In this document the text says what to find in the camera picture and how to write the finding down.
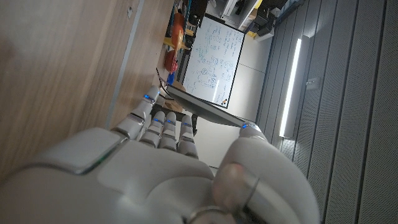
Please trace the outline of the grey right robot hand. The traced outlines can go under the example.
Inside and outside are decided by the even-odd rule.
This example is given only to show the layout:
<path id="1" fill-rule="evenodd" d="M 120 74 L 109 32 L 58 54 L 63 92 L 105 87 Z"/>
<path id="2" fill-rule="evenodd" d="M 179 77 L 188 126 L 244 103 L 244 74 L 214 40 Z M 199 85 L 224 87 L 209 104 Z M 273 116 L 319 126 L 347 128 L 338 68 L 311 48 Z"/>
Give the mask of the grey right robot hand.
<path id="1" fill-rule="evenodd" d="M 2 223 L 319 223 L 301 170 L 259 127 L 176 88 L 189 112 L 239 128 L 218 170 L 199 160 L 192 117 L 152 112 L 152 86 L 110 130 L 90 128 L 1 183 Z"/>

